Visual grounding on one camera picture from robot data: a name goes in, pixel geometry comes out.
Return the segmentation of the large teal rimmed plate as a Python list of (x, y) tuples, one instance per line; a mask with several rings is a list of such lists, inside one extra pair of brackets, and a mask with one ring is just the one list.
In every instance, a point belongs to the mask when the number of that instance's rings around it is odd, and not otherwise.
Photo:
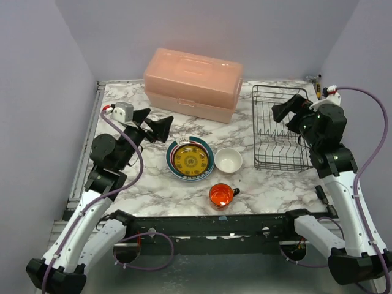
[(171, 142), (165, 160), (169, 171), (187, 182), (205, 179), (214, 170), (213, 150), (207, 142), (194, 136)]

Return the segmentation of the orange mug black handle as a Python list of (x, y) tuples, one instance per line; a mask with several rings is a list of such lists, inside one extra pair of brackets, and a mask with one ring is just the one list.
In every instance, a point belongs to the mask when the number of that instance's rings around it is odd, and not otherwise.
[(215, 184), (209, 190), (209, 203), (215, 210), (225, 210), (240, 192), (239, 188), (233, 189), (224, 183)]

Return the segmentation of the white floral bowl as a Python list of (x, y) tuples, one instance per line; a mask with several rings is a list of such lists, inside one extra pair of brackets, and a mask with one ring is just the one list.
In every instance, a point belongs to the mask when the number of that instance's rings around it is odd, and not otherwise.
[(222, 148), (215, 153), (214, 163), (221, 172), (233, 174), (242, 167), (243, 158), (241, 154), (233, 148)]

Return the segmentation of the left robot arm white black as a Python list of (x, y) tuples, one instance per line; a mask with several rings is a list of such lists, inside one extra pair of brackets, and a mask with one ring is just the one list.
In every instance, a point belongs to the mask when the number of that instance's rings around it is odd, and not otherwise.
[(118, 194), (138, 182), (144, 171), (139, 149), (143, 140), (166, 142), (172, 116), (153, 121), (150, 108), (134, 110), (130, 104), (105, 106), (100, 116), (120, 136), (100, 134), (92, 142), (90, 171), (78, 205), (53, 245), (41, 258), (33, 258), (26, 272), (42, 293), (81, 293), (89, 270), (116, 243), (129, 242), (136, 253), (141, 239), (157, 232), (142, 230), (135, 216), (117, 210), (105, 212)]

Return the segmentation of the small yellow patterned plate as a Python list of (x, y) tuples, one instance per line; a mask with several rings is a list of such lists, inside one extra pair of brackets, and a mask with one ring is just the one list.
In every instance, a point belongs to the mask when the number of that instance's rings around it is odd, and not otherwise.
[(209, 158), (198, 145), (184, 145), (174, 152), (173, 165), (185, 176), (201, 176), (208, 168)]

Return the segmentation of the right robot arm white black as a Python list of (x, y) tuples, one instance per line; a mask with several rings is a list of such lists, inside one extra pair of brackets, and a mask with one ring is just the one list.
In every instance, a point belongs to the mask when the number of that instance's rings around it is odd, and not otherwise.
[(307, 212), (293, 214), (294, 231), (326, 258), (338, 284), (388, 277), (391, 252), (377, 233), (361, 194), (354, 156), (341, 142), (347, 124), (344, 110), (337, 102), (313, 103), (296, 94), (271, 111), (277, 123), (293, 113), (286, 126), (307, 143), (312, 166), (333, 200), (344, 237), (338, 238)]

